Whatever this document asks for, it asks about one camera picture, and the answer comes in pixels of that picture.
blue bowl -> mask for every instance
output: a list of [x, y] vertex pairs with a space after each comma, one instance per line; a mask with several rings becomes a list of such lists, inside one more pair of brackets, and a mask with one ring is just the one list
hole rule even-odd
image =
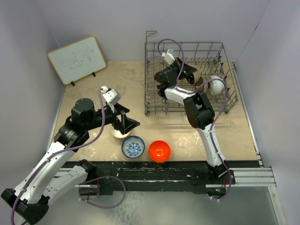
[[127, 158], [138, 158], [145, 151], [145, 143], [138, 136], [129, 136], [123, 141], [121, 148]]

whiteboard stand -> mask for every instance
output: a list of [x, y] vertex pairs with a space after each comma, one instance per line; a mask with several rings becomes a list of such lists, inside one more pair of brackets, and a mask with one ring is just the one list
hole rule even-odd
[[64, 85], [72, 84], [106, 67], [94, 36], [76, 41], [48, 53], [48, 59]]

red bowl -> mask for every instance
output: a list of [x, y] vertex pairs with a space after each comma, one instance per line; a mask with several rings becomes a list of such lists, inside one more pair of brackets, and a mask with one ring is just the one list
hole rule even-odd
[[170, 157], [171, 148], [168, 143], [158, 140], [149, 146], [148, 154], [154, 162], [163, 163]]

wooden table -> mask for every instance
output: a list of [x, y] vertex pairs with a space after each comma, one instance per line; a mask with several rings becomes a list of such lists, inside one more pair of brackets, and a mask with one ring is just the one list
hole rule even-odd
[[[137, 120], [141, 125], [131, 135], [141, 137], [146, 150], [137, 159], [125, 157], [121, 151], [122, 141], [110, 133], [111, 126], [104, 128], [100, 138], [90, 146], [80, 149], [70, 161], [87, 159], [89, 161], [150, 161], [148, 146], [155, 140], [169, 143], [172, 154], [169, 160], [206, 160], [206, 155], [199, 134], [193, 129], [186, 116], [182, 114], [165, 115], [144, 114], [144, 62], [114, 61], [108, 62], [107, 68], [68, 85], [62, 101], [54, 135], [71, 114], [71, 108], [80, 98], [90, 98], [95, 109], [100, 108], [97, 90], [101, 86], [116, 89], [121, 95], [120, 104], [130, 109], [128, 117]], [[90, 131], [94, 138], [99, 128]], [[216, 122], [217, 139], [226, 160], [257, 160], [250, 129], [243, 106], [239, 100], [228, 113], [223, 113]]]

metal rack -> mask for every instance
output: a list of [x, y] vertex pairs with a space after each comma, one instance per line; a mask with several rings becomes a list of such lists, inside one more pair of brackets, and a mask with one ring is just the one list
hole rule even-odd
[[[157, 85], [159, 84], [154, 80], [156, 72], [166, 68], [168, 64], [160, 57], [158, 52], [158, 42], [148, 41], [149, 36], [156, 34], [157, 31], [146, 31], [145, 42], [145, 115], [150, 112], [155, 114], [158, 112], [168, 113], [180, 113], [185, 112], [184, 107], [177, 102], [171, 100], [162, 99], [158, 95]], [[238, 102], [238, 96], [236, 91], [236, 82], [230, 64], [227, 59], [224, 45], [222, 42], [179, 42], [181, 48], [184, 51], [184, 62], [198, 66], [201, 72], [201, 77], [209, 79], [210, 75], [217, 75], [224, 79], [228, 85], [229, 91], [227, 96], [227, 102], [225, 104], [225, 113], [235, 106]], [[161, 51], [166, 52], [168, 49], [174, 49], [174, 56], [182, 58], [179, 47], [173, 42], [163, 42], [160, 46]], [[177, 84], [187, 90], [195, 90], [197, 83], [194, 85], [189, 84], [183, 80]], [[212, 96], [209, 91], [207, 92], [210, 103], [215, 111], [221, 109], [225, 90], [222, 94]]]

